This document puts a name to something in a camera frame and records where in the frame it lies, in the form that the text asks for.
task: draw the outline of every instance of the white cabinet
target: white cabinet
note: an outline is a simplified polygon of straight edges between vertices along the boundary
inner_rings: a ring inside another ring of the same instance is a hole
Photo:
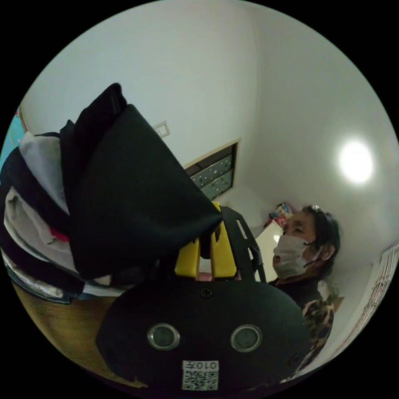
[[[270,282],[277,278],[273,269],[273,250],[277,246],[279,237],[283,234],[283,229],[272,221],[256,239],[262,254],[263,268],[265,270],[266,281]],[[260,281],[259,273],[255,273],[256,281]]]

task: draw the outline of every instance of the qr code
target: qr code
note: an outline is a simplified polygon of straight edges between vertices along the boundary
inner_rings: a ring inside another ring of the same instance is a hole
[[[183,370],[183,387],[186,391],[216,391],[219,371]]]

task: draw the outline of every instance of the hair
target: hair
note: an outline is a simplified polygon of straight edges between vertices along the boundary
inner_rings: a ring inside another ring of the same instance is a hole
[[[335,251],[327,259],[319,272],[319,278],[329,276],[333,270],[335,257],[341,248],[340,226],[338,221],[329,212],[323,211],[316,205],[308,205],[302,208],[307,214],[313,216],[315,222],[316,238],[314,248],[318,251],[323,245],[333,245]]]

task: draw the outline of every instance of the ear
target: ear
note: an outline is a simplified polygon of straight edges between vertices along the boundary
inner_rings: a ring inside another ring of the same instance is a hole
[[[324,249],[320,253],[320,258],[324,261],[328,260],[331,258],[332,254],[335,252],[335,247],[330,244],[326,245]]]

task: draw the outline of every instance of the ceiling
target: ceiling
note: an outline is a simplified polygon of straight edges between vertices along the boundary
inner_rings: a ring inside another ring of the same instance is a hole
[[[317,204],[342,228],[337,269],[361,268],[399,241],[399,145],[365,77],[331,42],[301,22],[246,4],[257,42],[262,96],[247,179],[269,203]],[[338,167],[350,140],[368,146],[369,181]]]

